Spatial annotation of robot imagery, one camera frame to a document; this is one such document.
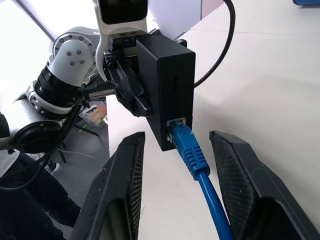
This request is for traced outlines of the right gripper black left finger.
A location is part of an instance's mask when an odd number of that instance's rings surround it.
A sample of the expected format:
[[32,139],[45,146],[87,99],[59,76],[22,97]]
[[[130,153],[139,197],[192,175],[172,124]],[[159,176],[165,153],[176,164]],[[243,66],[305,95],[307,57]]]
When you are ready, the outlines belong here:
[[70,239],[138,239],[145,140],[136,132],[121,141],[92,181]]

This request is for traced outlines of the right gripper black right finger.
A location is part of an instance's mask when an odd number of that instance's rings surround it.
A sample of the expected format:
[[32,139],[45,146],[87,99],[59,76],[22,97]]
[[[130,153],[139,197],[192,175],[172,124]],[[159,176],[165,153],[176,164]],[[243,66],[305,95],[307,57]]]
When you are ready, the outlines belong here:
[[236,240],[318,240],[320,233],[284,182],[246,141],[211,131],[219,187]]

